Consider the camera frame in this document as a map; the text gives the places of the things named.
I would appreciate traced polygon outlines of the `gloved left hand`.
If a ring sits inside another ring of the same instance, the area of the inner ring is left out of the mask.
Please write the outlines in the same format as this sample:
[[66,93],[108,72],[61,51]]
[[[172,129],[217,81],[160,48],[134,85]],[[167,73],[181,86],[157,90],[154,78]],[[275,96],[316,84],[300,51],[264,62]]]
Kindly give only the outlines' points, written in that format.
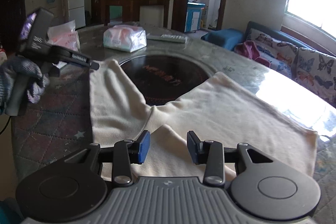
[[28,101],[37,103],[41,99],[50,79],[43,74],[40,67],[24,57],[10,57],[1,65],[1,115],[5,112],[13,92],[14,84],[19,75],[33,79],[33,83],[26,88]]

